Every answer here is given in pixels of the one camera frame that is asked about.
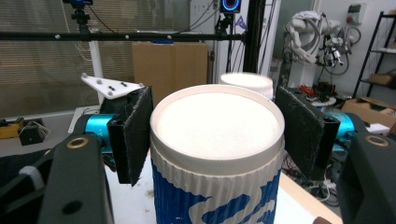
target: cardboard box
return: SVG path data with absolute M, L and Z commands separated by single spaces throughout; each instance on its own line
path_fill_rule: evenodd
M 133 43 L 134 82 L 152 87 L 153 103 L 191 86 L 208 83 L 207 45 Z
M 367 103 L 370 104 L 370 108 L 361 106 L 361 104 Z M 391 132 L 396 132 L 396 118 L 390 113 L 381 113 L 381 111 L 389 112 L 390 110 L 396 110 L 396 105 L 387 104 L 369 97 L 348 100 L 342 108 L 343 112 L 356 114 L 367 123 L 380 123 L 389 127 Z

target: window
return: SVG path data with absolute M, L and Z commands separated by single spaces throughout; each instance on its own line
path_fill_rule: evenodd
M 94 13 L 84 9 L 91 17 L 88 24 L 103 33 L 179 31 L 190 24 L 188 0 L 100 0 L 91 9 Z M 73 13 L 62 0 L 2 0 L 0 31 L 77 33 Z M 98 45 L 104 77 L 134 82 L 132 42 Z M 82 73 L 93 76 L 87 42 L 0 41 L 0 118 L 97 105 L 96 92 L 80 80 Z

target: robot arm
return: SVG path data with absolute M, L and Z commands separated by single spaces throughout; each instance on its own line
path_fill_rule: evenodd
M 293 19 L 286 24 L 285 29 L 290 34 L 290 48 L 293 53 L 309 63 L 315 63 L 315 57 L 303 49 L 300 39 L 300 33 L 313 32 L 313 30 L 309 30 L 308 24 L 304 20 Z
M 299 59 L 303 59 L 307 63 L 316 63 L 320 37 L 322 35 L 331 36 L 331 34 L 339 30 L 339 27 L 339 21 L 326 19 L 326 22 L 323 22 L 322 18 L 315 11 L 297 13 L 285 25 L 285 30 L 290 34 L 290 42 L 287 46 L 290 46 L 292 52 Z M 333 55 L 332 59 L 337 60 L 339 63 L 342 63 L 340 61 L 341 54 L 334 47 L 341 46 L 342 43 L 341 38 L 331 38 L 331 41 L 328 41 L 325 46 L 326 48 L 333 49 L 331 51 Z

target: electronic device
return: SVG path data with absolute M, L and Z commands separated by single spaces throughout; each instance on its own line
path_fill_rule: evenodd
M 366 3 L 352 4 L 347 10 L 346 22 L 349 24 L 361 24 L 366 12 Z
M 220 13 L 239 13 L 242 0 L 221 0 Z

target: white cable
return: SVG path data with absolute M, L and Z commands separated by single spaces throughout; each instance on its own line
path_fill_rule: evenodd
M 44 188 L 45 184 L 43 177 L 41 176 L 37 168 L 35 168 L 34 166 L 25 166 L 21 168 L 19 174 L 28 175 L 32 179 L 33 186 L 35 187 L 35 189 Z

